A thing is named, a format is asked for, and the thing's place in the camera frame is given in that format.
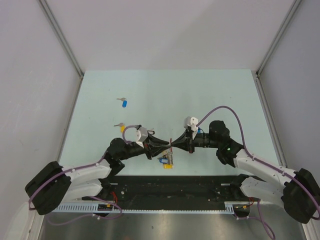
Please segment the red-handled metal key holder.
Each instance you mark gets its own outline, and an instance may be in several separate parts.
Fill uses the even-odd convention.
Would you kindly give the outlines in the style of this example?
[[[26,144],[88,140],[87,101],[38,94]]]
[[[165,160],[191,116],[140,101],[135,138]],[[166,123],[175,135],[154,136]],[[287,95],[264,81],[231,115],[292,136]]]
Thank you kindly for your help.
[[[167,154],[167,159],[168,159],[168,164],[173,167],[174,163],[173,163],[173,149],[172,149],[172,138],[169,141],[170,143],[170,148],[169,148],[169,152]]]

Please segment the key with black tag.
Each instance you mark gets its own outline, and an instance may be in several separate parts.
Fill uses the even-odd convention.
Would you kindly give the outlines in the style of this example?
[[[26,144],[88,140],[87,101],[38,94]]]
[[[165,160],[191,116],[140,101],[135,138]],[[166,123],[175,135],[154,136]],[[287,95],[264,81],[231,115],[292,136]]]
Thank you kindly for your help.
[[[155,131],[153,129],[150,129],[147,131],[150,135],[154,135],[155,134]]]

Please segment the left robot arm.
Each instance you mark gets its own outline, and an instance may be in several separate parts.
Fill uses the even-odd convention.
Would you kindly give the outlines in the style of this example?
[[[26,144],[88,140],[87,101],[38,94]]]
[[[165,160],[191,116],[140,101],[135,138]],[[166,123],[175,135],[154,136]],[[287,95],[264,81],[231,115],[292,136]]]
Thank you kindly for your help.
[[[63,201],[82,197],[105,200],[110,196],[111,188],[101,181],[117,175],[125,167],[123,160],[140,155],[146,155],[150,160],[169,148],[168,141],[152,135],[137,142],[126,142],[118,137],[110,142],[97,162],[64,167],[57,161],[52,161],[25,186],[29,210],[46,215]]]

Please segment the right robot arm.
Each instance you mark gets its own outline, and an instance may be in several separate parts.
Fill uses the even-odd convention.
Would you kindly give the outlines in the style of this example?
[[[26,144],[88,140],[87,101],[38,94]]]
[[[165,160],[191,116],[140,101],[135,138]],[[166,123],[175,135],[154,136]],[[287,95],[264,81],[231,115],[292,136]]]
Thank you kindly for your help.
[[[315,219],[314,214],[320,211],[320,187],[310,171],[293,170],[259,159],[230,137],[221,120],[212,121],[207,133],[198,133],[197,128],[186,125],[185,132],[171,146],[190,154],[196,148],[214,148],[222,164],[252,174],[240,175],[232,183],[230,194],[237,201],[253,197],[273,203],[302,224]]]

